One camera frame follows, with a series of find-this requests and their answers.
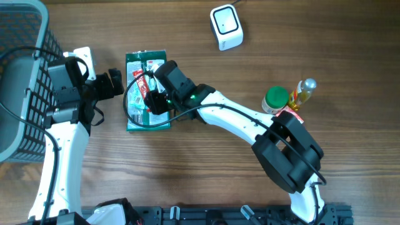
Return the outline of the red Nescafe coffee sachet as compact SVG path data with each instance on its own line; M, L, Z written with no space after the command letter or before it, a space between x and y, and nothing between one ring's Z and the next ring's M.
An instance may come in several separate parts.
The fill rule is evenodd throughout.
M141 76L135 81L132 86L131 104L138 109L146 109L146 103L144 102L147 93L150 91L146 75Z

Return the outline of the mint green wipes packet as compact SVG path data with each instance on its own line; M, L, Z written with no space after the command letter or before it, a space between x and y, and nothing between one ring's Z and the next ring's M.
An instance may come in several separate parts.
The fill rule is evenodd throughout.
M139 78L131 86L128 93L129 105L137 109L146 109L144 98L150 91L158 90L157 81L148 75Z

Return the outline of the green 3M gloves packet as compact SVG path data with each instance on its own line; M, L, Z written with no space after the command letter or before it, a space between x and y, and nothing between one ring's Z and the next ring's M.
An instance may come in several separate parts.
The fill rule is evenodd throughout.
M126 54L126 84L131 85L134 78L143 72L150 71L154 64L166 62L166 51L138 51ZM132 120L127 122L128 131L149 131L149 125L163 123L170 119L169 113L155 115L146 109L137 109L129 105L128 94L126 108Z

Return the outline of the green lid stock jar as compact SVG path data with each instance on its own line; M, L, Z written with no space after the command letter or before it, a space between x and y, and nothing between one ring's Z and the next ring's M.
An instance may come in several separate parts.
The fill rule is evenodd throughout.
M271 87L262 99L262 109L268 114L276 114L288 102L289 94L281 86Z

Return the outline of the orange white tissue pack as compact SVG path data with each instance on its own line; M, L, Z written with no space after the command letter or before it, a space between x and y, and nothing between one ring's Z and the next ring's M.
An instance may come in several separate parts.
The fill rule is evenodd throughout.
M279 116L282 112L284 112L284 111L286 111L286 112L288 112L288 113L291 113L294 117L296 117L296 119L297 119L301 124L304 123L304 120L303 120L293 109L291 109L289 106L283 107L279 112L277 112L277 113L275 114L275 116L278 117L278 116Z

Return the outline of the yellow dish soap bottle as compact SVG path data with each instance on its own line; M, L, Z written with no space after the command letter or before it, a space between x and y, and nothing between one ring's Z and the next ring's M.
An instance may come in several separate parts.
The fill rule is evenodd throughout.
M289 95L287 105L294 111L298 111L312 95L317 87L317 82L313 78L299 81L294 91Z

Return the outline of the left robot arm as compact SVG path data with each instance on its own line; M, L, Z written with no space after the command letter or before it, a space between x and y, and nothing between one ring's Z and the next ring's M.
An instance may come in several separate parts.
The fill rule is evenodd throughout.
M92 122L101 110L96 104L124 92L122 74L116 68L89 76L80 69L84 60L65 57L49 63L54 105L46 109L42 125L46 150L41 181L29 212L31 224L56 224L65 214L81 211L81 169Z

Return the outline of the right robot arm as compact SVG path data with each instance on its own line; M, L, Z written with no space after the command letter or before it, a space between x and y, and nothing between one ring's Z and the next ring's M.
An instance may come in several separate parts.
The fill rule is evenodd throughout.
M318 187L326 184L319 172L324 153L293 114L248 109L211 86L194 84L175 61L155 64L147 72L157 84L144 99L152 113L177 110L245 140L267 176L289 193L293 214L305 223L318 223L324 206Z

